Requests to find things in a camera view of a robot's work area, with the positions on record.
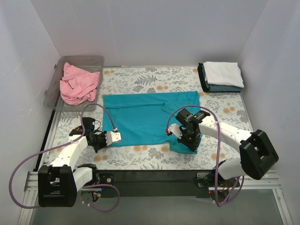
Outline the teal t shirt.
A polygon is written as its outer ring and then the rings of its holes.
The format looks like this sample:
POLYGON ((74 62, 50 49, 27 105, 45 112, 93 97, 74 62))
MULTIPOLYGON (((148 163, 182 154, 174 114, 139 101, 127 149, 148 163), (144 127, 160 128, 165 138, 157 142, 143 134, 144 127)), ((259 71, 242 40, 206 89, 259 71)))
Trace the teal t shirt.
POLYGON ((188 105, 191 113, 198 111, 197 91, 105 95, 103 101, 108 112, 103 115, 102 129, 110 131, 114 124, 121 135, 121 141, 113 147, 169 143, 171 151, 192 153, 177 142, 176 136, 168 136, 165 129, 168 123, 177 123, 172 113, 178 108, 188 105))

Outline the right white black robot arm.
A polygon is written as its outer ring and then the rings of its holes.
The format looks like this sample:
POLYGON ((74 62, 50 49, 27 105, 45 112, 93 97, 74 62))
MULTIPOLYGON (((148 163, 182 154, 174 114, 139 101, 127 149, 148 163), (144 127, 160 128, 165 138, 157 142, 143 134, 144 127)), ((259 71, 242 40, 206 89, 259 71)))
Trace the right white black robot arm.
POLYGON ((231 146, 240 155, 234 160, 221 161, 210 173, 200 178, 203 186, 223 186, 230 179, 245 175, 260 180, 279 160, 269 137, 262 130, 250 132, 217 122, 203 110, 193 114, 182 109, 175 118, 179 123, 170 125, 167 131, 192 152, 199 147, 200 136, 209 135, 231 146))

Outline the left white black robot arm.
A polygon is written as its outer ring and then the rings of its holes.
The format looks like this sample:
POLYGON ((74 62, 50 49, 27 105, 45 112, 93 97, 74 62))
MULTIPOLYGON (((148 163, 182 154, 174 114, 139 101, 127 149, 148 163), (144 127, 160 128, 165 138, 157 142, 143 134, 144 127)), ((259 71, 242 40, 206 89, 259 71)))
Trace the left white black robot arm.
POLYGON ((96 187, 100 176, 95 164, 83 164, 75 168, 81 153, 88 146, 97 150, 106 146, 106 133, 97 134, 95 119, 83 118, 83 126, 69 134, 70 144, 60 155, 38 171, 38 204, 40 207, 72 207, 77 192, 85 185, 96 187))

